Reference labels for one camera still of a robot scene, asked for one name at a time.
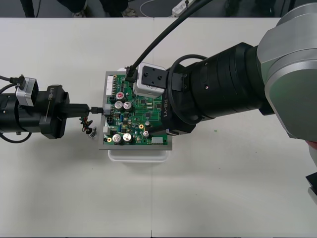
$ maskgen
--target black connector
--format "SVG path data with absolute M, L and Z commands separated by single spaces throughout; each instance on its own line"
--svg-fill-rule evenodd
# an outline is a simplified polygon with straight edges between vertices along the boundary
M 18 86 L 19 89 L 23 90 L 26 84 L 25 78 L 23 75 L 21 75 L 18 78 L 10 78 L 10 83 L 13 83 L 14 85 Z
M 99 114 L 99 113 L 104 113 L 104 110 L 103 108 L 91 107 L 90 112 L 92 114 Z
M 135 68 L 133 68 L 132 66 L 126 67 L 125 81 L 134 83 L 137 80 L 137 77 L 138 77 L 138 71 Z

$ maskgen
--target white table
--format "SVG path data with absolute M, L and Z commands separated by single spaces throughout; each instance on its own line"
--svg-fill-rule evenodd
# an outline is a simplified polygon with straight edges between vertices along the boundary
M 62 84 L 71 102 L 101 106 L 105 71 L 130 65 L 172 20 L 0 19 L 0 75 Z M 146 61 L 256 45 L 276 23 L 189 19 Z M 258 111 L 199 124 L 159 165 L 111 162 L 78 119 L 62 139 L 34 134 L 0 151 L 0 237 L 317 236 L 308 147 Z

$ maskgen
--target person's leg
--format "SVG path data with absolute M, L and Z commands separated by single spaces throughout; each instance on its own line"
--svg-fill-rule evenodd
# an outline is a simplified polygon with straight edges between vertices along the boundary
M 32 0 L 20 0 L 25 17 L 35 17 Z
M 128 0 L 112 0 L 115 4 L 115 8 L 120 11 L 123 17 L 137 17 L 136 11 L 129 7 Z
M 72 13 L 80 13 L 87 6 L 86 0 L 57 0 L 60 4 L 67 7 Z
M 101 5 L 105 12 L 108 12 L 110 17 L 122 17 L 122 14 L 115 7 L 115 1 L 117 0 L 100 0 Z
M 111 0 L 118 11 L 124 11 L 128 7 L 128 0 Z
M 100 0 L 105 12 L 110 17 L 137 17 L 135 10 L 128 6 L 128 0 Z

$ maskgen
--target electronic component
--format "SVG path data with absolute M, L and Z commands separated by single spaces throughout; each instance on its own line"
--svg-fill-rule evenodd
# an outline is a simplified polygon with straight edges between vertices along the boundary
M 152 137 L 152 144 L 163 144 L 163 137 Z
M 104 133 L 104 135 L 111 135 L 111 130 L 110 130 L 109 125 L 108 125 L 107 122 L 104 125 L 103 133 Z
M 109 126 L 111 137 L 115 134 L 121 135 L 121 146 L 116 146 L 115 142 L 108 142 L 107 139 L 110 135 L 105 135 L 102 137 L 102 146 L 101 149 L 108 150 L 170 150 L 172 149 L 172 143 L 168 142 L 167 134 L 162 134 L 159 136 L 163 137 L 163 140 L 166 141 L 164 144 L 153 145 L 151 143 L 151 136 L 155 136 L 148 132 L 150 128 L 155 128 L 156 126 L 161 126 L 161 111 L 156 109 L 156 104 L 161 104 L 162 98 L 153 99 L 146 98 L 144 96 L 135 95 L 132 97 L 132 89 L 129 87 L 129 82 L 125 80 L 124 74 L 119 74 L 118 72 L 111 72 L 111 75 L 116 74 L 113 87 L 115 88 L 114 96 L 117 93 L 124 93 L 124 101 L 119 101 L 116 99 L 115 102 L 111 103 L 109 97 L 106 99 L 106 104 L 111 104 L 111 116 L 112 123 Z M 121 90 L 122 84 L 124 84 L 124 91 Z M 123 109 L 118 111 L 114 104 L 116 102 L 121 102 L 123 104 Z M 103 124 L 106 121 L 106 117 L 102 118 Z M 125 142 L 123 139 L 124 134 L 130 133 L 132 140 L 130 142 Z M 150 139 L 146 139 L 147 133 L 149 134 Z
M 111 103 L 115 103 L 117 101 L 117 99 L 115 97 L 109 97 L 109 101 Z
M 122 93 L 122 92 L 118 92 L 116 95 L 115 95 L 115 97 L 116 97 L 116 99 L 118 100 L 118 101 L 124 101 L 124 93 Z
M 95 139 L 97 136 L 97 127 L 94 127 L 92 132 L 88 135 L 91 139 Z
M 125 103 L 123 104 L 123 107 L 124 107 L 124 109 L 125 109 L 127 112 L 129 112 L 129 111 L 132 110 L 132 104 L 131 104 L 130 102 L 125 102 Z
M 113 76 L 108 76 L 106 83 L 106 96 L 111 95 L 113 95 Z
M 147 76 L 147 72 L 143 72 L 144 66 L 165 70 L 165 68 L 153 64 L 144 62 L 140 63 L 138 67 L 137 80 L 133 83 L 133 92 L 139 96 L 145 96 L 148 98 L 158 98 L 164 93 L 164 89 L 153 86 L 149 87 L 148 85 L 142 83 L 142 77 Z
M 121 139 L 121 135 L 119 134 L 115 134 L 113 137 L 112 137 L 112 140 L 115 144 L 120 144 L 122 142 L 122 139 Z
M 107 117 L 107 118 L 106 118 L 106 122 L 107 122 L 107 123 L 112 123 L 112 117 Z
M 115 102 L 114 108 L 116 108 L 118 111 L 121 111 L 123 109 L 123 103 L 121 101 Z
M 111 115 L 111 108 L 112 108 L 112 106 L 111 106 L 111 104 L 109 104 L 109 103 L 107 103 L 107 104 L 104 105 L 103 110 L 104 110 L 104 115 L 105 115 L 105 116 Z
M 20 87 L 17 87 L 15 95 L 20 105 L 33 107 L 39 92 L 38 83 L 34 78 L 24 78 L 24 87 L 22 89 Z
M 131 136 L 131 134 L 130 134 L 130 133 L 125 133 L 125 134 L 123 135 L 123 141 L 124 141 L 125 143 L 130 143 L 130 142 L 132 141 L 132 136 Z
M 148 138 L 150 136 L 148 131 L 143 131 L 143 137 Z

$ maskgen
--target silver capacitor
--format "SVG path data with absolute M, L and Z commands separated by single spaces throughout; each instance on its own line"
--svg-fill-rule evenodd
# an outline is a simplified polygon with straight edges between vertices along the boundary
M 115 134 L 113 137 L 112 137 L 112 140 L 115 144 L 120 144 L 122 139 L 121 139 L 121 135 L 119 134 Z
M 129 112 L 129 111 L 132 110 L 132 103 L 130 103 L 130 102 L 125 102 L 125 103 L 123 104 L 123 107 L 124 107 L 124 109 L 125 109 L 127 112 Z
M 148 138 L 150 136 L 149 132 L 148 131 L 144 131 L 143 132 L 143 137 L 144 138 Z
M 123 135 L 123 141 L 125 143 L 130 143 L 132 141 L 132 135 L 130 133 L 125 133 Z
M 123 102 L 121 102 L 121 101 L 115 102 L 114 108 L 116 108 L 118 111 L 122 110 L 123 109 Z
M 116 97 L 116 99 L 118 100 L 118 101 L 124 101 L 124 93 L 122 93 L 122 92 L 118 92 L 116 95 L 115 95 L 115 97 Z

